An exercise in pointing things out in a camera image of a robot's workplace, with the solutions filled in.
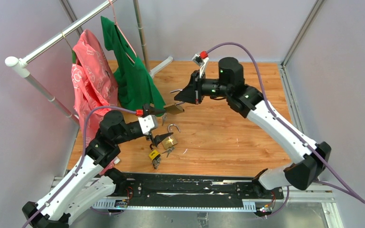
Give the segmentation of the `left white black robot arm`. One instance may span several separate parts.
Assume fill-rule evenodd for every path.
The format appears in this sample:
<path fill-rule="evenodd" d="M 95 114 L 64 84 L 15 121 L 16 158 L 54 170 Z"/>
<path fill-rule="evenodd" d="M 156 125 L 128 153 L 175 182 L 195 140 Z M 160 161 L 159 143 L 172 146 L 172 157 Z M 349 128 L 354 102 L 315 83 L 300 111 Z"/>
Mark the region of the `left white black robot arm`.
<path fill-rule="evenodd" d="M 86 141 L 87 125 L 91 115 L 98 110 L 108 110 L 99 124 L 95 137 Z M 113 194 L 122 196 L 126 192 L 126 177 L 116 168 L 105 168 L 119 155 L 119 145 L 141 137 L 157 146 L 169 136 L 152 135 L 158 127 L 157 116 L 166 112 L 144 104 L 141 109 L 131 111 L 117 106 L 99 106 L 85 118 L 83 126 L 82 155 L 76 165 L 47 195 L 37 202 L 29 201 L 22 212 L 28 225 L 33 228 L 68 228 L 86 210 L 102 198 Z M 105 173 L 91 186 L 90 182 L 101 171 Z"/>

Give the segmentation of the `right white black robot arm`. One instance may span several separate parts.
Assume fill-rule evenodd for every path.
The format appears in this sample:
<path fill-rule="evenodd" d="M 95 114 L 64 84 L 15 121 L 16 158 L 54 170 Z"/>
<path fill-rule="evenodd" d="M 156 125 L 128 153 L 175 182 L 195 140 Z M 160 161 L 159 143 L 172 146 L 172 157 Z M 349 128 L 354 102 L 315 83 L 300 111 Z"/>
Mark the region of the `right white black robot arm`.
<path fill-rule="evenodd" d="M 219 77 L 206 78 L 208 57 L 195 55 L 192 61 L 199 66 L 191 74 L 188 85 L 174 100 L 201 104 L 205 96 L 226 99 L 229 107 L 242 117 L 255 123 L 274 139 L 287 153 L 291 163 L 274 169 L 264 169 L 252 180 L 253 194 L 265 198 L 277 187 L 293 186 L 306 190 L 325 169 L 331 147 L 305 136 L 282 117 L 257 88 L 245 83 L 243 66 L 234 57 L 218 62 Z"/>

